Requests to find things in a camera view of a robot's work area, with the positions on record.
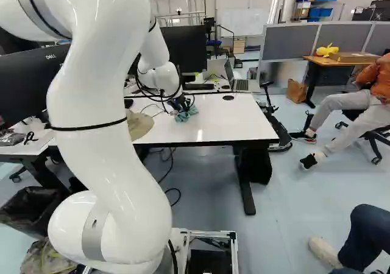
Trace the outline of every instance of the gray pants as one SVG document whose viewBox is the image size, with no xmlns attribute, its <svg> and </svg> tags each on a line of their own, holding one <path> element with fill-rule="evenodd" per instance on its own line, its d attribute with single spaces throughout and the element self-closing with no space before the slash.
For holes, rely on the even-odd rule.
<svg viewBox="0 0 390 274">
<path fill-rule="evenodd" d="M 364 133 L 390 124 L 390 104 L 383 105 L 369 90 L 357 93 L 332 94 L 327 96 L 311 120 L 310 128 L 317 130 L 335 110 L 364 110 L 341 135 L 322 150 L 327 156 L 351 145 Z"/>
</svg>

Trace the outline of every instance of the sneaker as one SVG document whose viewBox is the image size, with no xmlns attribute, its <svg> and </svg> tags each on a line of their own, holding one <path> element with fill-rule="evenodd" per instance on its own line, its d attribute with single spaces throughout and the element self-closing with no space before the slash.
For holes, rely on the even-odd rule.
<svg viewBox="0 0 390 274">
<path fill-rule="evenodd" d="M 308 156 L 306 156 L 305 158 L 302 158 L 300 161 L 300 165 L 308 170 L 309 168 L 311 168 L 312 166 L 315 166 L 318 162 L 317 160 L 315 159 L 314 157 L 314 154 L 309 154 Z"/>
<path fill-rule="evenodd" d="M 317 143 L 317 134 L 314 134 L 313 137 L 309 137 L 306 135 L 305 130 L 302 130 L 301 132 L 293 132 L 293 133 L 290 133 L 289 135 L 293 140 L 296 140 L 296 141 L 302 141 L 302 142 L 306 142 L 309 144 L 316 144 Z"/>
<path fill-rule="evenodd" d="M 337 251 L 322 237 L 313 236 L 309 238 L 309 248 L 322 262 L 331 265 L 334 269 L 343 268 L 337 257 Z"/>
</svg>

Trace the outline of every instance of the white shoe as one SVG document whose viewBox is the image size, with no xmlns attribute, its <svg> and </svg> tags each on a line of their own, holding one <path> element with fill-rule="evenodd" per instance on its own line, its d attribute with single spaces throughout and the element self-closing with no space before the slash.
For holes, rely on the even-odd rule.
<svg viewBox="0 0 390 274">
<path fill-rule="evenodd" d="M 309 238 L 309 247 L 322 262 L 330 264 L 334 269 L 343 268 L 337 257 L 337 251 L 324 241 L 322 237 L 313 236 Z"/>
</svg>

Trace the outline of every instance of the jeans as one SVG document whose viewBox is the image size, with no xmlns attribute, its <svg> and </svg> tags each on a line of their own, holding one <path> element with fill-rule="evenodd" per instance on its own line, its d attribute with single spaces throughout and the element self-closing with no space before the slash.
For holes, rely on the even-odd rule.
<svg viewBox="0 0 390 274">
<path fill-rule="evenodd" d="M 338 254 L 346 268 L 331 274 L 363 272 L 382 251 L 390 254 L 390 212 L 363 204 L 355 207 L 350 218 L 350 233 Z"/>
</svg>

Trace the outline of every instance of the yellow toy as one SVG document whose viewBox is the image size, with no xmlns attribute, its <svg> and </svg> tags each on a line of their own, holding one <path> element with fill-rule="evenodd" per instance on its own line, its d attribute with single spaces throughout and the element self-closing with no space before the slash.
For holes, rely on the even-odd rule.
<svg viewBox="0 0 390 274">
<path fill-rule="evenodd" d="M 329 53 L 338 53 L 339 47 L 332 47 L 333 43 L 330 43 L 327 47 L 319 47 L 316 51 L 316 55 L 319 57 L 327 58 Z"/>
</svg>

